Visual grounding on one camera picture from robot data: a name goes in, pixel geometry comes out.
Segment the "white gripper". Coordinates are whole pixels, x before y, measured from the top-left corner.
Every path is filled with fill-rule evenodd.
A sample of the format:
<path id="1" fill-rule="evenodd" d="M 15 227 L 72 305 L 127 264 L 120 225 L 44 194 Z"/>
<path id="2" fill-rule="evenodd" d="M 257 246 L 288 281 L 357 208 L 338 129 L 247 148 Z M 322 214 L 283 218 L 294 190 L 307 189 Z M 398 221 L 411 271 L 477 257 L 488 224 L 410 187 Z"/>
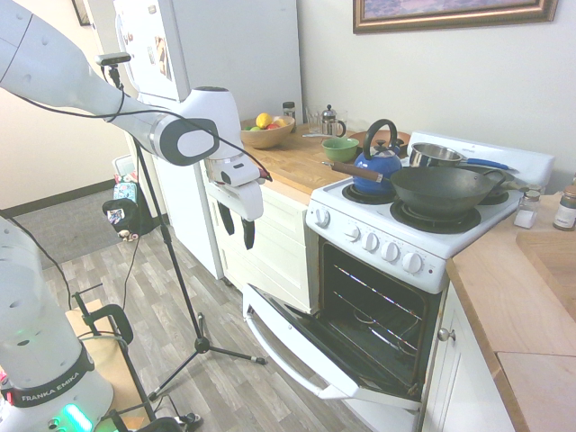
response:
<path id="1" fill-rule="evenodd" d="M 235 233 L 230 210 L 241 219 L 246 250 L 255 242 L 255 220 L 264 212 L 262 191 L 257 166 L 245 155 L 232 158 L 205 160 L 209 180 L 208 194 L 218 201 L 218 209 L 224 228 L 229 235 Z"/>

